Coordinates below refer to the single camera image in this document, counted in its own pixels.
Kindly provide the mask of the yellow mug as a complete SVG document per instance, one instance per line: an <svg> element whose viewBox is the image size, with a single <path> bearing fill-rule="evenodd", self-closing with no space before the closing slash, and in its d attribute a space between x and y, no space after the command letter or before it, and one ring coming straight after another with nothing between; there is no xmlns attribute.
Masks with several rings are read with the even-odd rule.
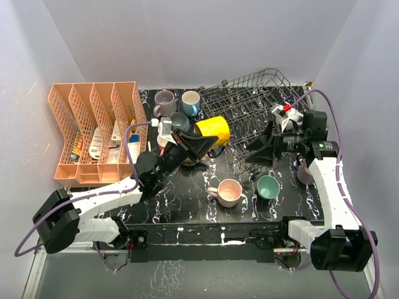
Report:
<svg viewBox="0 0 399 299"><path fill-rule="evenodd" d="M222 116L216 116L195 123L194 131L202 136L217 136L214 146L226 146L230 140L230 129Z"/></svg>

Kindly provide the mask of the green teal mug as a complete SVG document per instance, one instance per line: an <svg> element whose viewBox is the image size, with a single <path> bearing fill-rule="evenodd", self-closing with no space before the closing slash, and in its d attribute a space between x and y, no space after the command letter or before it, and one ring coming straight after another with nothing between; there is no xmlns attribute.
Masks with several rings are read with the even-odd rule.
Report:
<svg viewBox="0 0 399 299"><path fill-rule="evenodd" d="M261 176L256 184L257 193L262 199L274 199L280 193L280 184L273 176Z"/></svg>

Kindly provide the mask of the lavender textured mug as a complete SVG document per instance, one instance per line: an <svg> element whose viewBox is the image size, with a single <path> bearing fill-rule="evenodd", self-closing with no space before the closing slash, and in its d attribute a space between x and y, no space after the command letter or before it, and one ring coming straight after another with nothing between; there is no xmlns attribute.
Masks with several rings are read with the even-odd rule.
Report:
<svg viewBox="0 0 399 299"><path fill-rule="evenodd" d="M311 175L305 161L298 167L297 178L302 184L306 186L314 184L313 175Z"/></svg>

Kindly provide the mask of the peach pink mug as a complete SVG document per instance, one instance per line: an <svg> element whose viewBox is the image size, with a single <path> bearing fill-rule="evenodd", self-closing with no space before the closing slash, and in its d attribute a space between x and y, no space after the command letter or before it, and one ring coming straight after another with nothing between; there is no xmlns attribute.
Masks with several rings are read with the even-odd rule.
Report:
<svg viewBox="0 0 399 299"><path fill-rule="evenodd" d="M218 187L209 187L207 193L215 197L219 204L225 208L234 207L243 192L242 186L233 179L225 179Z"/></svg>

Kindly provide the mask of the white speckled ceramic mug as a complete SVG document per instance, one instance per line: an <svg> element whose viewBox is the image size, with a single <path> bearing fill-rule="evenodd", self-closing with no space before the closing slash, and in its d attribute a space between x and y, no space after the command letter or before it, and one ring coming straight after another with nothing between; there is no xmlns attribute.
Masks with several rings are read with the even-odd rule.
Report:
<svg viewBox="0 0 399 299"><path fill-rule="evenodd" d="M291 130L294 124L301 126L303 122L303 114L298 112L295 108L291 108L286 111L285 115L281 119L282 131Z"/></svg>

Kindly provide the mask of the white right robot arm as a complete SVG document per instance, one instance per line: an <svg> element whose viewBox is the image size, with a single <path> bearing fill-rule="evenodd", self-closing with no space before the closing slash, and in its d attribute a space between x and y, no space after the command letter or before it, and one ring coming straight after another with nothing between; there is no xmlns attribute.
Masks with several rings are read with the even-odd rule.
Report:
<svg viewBox="0 0 399 299"><path fill-rule="evenodd" d="M378 239L374 231L366 232L345 203L349 196L342 194L347 188L337 160L340 146L327 135L325 112L274 110L266 129L247 145L250 155L245 162L273 166L284 153L300 154L319 193L324 229L305 217L285 216L279 224L279 242L285 247L300 244L317 270L361 272Z"/></svg>

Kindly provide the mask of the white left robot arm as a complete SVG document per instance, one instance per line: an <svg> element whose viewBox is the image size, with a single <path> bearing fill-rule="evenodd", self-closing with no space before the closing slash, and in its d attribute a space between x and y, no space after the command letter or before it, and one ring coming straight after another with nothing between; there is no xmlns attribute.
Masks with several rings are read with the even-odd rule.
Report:
<svg viewBox="0 0 399 299"><path fill-rule="evenodd" d="M181 130L171 132L170 138L162 154L140 153L133 174L117 183L85 192L54 191L32 219L46 252L58 253L76 242L103 242L116 249L126 246L129 234L122 221L98 215L153 198L184 160L198 162L219 139L215 134Z"/></svg>

